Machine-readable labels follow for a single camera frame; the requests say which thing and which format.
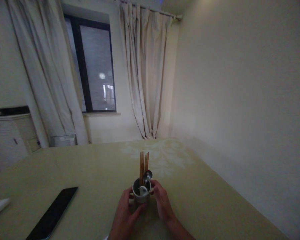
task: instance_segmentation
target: chopsticks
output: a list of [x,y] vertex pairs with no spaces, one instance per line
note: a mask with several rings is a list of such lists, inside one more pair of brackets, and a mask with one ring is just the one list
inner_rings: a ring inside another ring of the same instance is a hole
[[140,152],[140,172],[139,172],[139,186],[143,186],[143,175],[149,169],[149,152],[146,153],[145,162],[144,162],[144,155],[143,151]]

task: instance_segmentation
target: black phone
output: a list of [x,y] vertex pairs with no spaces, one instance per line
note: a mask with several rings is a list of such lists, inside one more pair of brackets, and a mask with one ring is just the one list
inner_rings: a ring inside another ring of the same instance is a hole
[[48,239],[67,209],[78,187],[63,189],[26,240]]

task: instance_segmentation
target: white cabinet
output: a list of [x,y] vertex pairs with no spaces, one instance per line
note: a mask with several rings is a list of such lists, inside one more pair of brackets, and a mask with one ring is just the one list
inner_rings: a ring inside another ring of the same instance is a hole
[[0,171],[40,148],[30,114],[0,117]]

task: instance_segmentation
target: table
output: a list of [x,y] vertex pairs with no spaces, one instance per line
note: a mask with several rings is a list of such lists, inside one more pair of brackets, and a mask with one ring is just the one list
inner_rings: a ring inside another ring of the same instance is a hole
[[[153,179],[197,239],[287,239],[218,174],[177,139],[153,139],[39,150],[0,172],[0,239],[26,239],[63,188],[78,186],[51,239],[103,239],[122,191],[139,177],[139,152],[149,152]],[[135,226],[132,239],[170,239],[156,203]]]

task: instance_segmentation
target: tablecloth floral pattern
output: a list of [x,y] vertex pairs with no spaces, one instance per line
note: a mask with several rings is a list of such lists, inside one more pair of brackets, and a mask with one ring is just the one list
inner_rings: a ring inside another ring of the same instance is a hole
[[161,178],[172,176],[176,168],[185,169],[187,165],[194,164],[184,144],[175,138],[125,142],[120,149],[131,159],[139,159],[140,150],[149,152],[149,169]]

